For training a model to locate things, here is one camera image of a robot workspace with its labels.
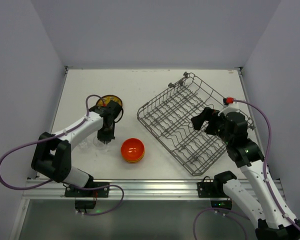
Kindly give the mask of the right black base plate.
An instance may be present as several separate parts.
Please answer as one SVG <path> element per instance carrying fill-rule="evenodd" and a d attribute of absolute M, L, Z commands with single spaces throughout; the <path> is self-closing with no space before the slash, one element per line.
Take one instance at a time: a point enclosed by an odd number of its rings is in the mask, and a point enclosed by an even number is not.
<path fill-rule="evenodd" d="M 196 183 L 199 198 L 227 198 L 223 192 L 217 190 L 211 181 L 199 181 Z"/>

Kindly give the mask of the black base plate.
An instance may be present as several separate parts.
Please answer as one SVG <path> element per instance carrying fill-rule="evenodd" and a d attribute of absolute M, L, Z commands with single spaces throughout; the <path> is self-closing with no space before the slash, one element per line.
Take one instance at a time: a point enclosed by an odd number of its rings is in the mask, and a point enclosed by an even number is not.
<path fill-rule="evenodd" d="M 88 182 L 82 190 L 72 185 L 67 186 L 64 196 L 68 198 L 107 198 L 109 196 L 110 183 L 105 181 Z"/>
<path fill-rule="evenodd" d="M 211 181 L 199 181 L 196 183 L 199 198 L 227 198 L 223 192 L 217 190 Z"/>

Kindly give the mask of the orange bowl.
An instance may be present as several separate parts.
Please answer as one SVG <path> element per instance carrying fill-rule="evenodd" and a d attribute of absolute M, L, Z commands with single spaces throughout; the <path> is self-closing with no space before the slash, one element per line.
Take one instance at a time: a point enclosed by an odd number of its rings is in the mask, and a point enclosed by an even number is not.
<path fill-rule="evenodd" d="M 144 157 L 145 146 L 138 138 L 128 138 L 122 143 L 120 153 L 123 158 L 137 159 Z"/>
<path fill-rule="evenodd" d="M 136 163 L 140 162 L 142 160 L 142 158 L 137 159 L 137 160 L 130 160 L 130 159 L 124 159 L 124 160 L 125 160 L 125 162 L 127 162 L 129 164 L 136 164 Z"/>

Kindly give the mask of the orange bowl back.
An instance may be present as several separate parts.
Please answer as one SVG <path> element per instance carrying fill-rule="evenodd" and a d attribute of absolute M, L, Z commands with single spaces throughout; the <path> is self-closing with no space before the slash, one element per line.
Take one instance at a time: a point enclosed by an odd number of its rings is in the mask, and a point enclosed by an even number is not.
<path fill-rule="evenodd" d="M 128 138 L 122 143 L 120 153 L 123 158 L 137 159 L 144 157 L 145 146 L 138 138 Z"/>

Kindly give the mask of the grey wire dish rack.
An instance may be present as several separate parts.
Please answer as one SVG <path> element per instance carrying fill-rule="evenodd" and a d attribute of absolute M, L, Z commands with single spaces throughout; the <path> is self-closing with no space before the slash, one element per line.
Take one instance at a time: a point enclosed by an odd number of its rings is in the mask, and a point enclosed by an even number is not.
<path fill-rule="evenodd" d="M 224 108 L 223 98 L 245 99 L 237 70 L 184 72 L 176 82 L 148 100 L 137 111 L 138 121 L 157 142 L 192 176 L 202 178 L 231 170 L 226 146 L 217 136 L 203 129 L 194 130 L 191 118 L 205 107 Z"/>

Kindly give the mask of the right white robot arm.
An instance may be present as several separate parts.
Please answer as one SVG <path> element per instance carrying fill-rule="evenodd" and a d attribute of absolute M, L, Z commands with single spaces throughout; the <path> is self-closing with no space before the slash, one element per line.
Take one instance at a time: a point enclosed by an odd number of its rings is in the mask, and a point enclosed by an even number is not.
<path fill-rule="evenodd" d="M 255 227 L 259 240 L 299 240 L 300 219 L 290 210 L 277 189 L 259 146 L 248 137 L 248 122 L 242 113 L 218 111 L 210 107 L 191 118 L 194 130 L 207 122 L 205 133 L 225 143 L 229 158 L 244 174 L 255 197 L 231 171 L 214 176 L 202 189 L 234 200 Z"/>

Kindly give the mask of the orange bowl front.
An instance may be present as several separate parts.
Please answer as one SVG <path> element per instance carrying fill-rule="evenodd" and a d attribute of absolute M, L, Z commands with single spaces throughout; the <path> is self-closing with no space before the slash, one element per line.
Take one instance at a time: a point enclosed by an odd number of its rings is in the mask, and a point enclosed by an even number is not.
<path fill-rule="evenodd" d="M 130 159 L 124 159 L 124 160 L 125 160 L 125 162 L 127 162 L 129 164 L 136 164 L 136 163 L 140 162 L 142 160 L 142 158 L 137 159 L 137 160 L 130 160 Z"/>

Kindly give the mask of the yellow patterned plate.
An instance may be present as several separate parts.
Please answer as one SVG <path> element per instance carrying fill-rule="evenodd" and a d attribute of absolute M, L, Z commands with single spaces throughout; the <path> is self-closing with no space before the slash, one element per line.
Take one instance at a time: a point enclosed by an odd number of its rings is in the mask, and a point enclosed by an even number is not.
<path fill-rule="evenodd" d="M 118 103 L 121 107 L 123 106 L 123 101 L 116 95 L 113 94 L 108 94 L 108 95 L 104 95 L 101 97 L 101 99 L 99 99 L 96 102 L 96 105 L 99 107 L 105 107 L 108 105 L 108 103 L 110 101 L 114 101 L 116 103 Z"/>

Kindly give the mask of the clear glass cup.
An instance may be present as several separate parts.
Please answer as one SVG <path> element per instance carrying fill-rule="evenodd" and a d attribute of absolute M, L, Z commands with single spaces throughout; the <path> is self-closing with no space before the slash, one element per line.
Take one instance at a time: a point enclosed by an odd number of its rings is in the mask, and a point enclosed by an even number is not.
<path fill-rule="evenodd" d="M 89 140 L 85 138 L 78 144 L 77 147 L 81 152 L 88 152 L 91 149 L 91 144 Z"/>
<path fill-rule="evenodd" d="M 93 143 L 94 147 L 96 148 L 96 150 L 102 151 L 102 152 L 108 151 L 108 145 L 106 143 L 100 141 L 97 136 L 95 136 L 93 138 L 92 143 Z"/>

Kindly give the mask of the aluminium mounting rail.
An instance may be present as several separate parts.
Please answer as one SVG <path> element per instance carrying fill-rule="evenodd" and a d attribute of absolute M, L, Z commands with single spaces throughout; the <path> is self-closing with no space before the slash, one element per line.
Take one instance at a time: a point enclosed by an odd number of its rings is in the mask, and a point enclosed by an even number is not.
<path fill-rule="evenodd" d="M 167 200 L 167 201 L 194 201 L 198 199 L 198 179 L 185 180 L 107 180 L 111 185 L 117 185 L 124 190 L 124 200 Z M 38 188 L 25 190 L 23 199 L 29 200 L 63 200 L 66 188 L 62 183 L 49 182 Z"/>

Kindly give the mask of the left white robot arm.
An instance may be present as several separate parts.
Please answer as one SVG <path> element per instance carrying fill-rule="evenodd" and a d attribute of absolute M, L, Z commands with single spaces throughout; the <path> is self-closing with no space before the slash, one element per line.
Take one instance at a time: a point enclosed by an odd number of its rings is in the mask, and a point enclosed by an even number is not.
<path fill-rule="evenodd" d="M 86 116 L 62 131 L 42 133 L 31 168 L 57 183 L 86 188 L 93 177 L 72 166 L 72 151 L 93 133 L 105 145 L 114 140 L 116 118 L 122 111 L 123 107 L 111 100 L 106 106 L 89 108 Z"/>

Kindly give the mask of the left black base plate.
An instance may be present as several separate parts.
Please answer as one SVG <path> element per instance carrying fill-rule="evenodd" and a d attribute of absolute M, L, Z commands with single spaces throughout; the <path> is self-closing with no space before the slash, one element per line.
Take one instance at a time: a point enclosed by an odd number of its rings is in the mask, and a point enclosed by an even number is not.
<path fill-rule="evenodd" d="M 64 196 L 68 198 L 107 198 L 109 196 L 110 183 L 105 181 L 88 182 L 82 190 L 72 185 L 67 186 Z"/>

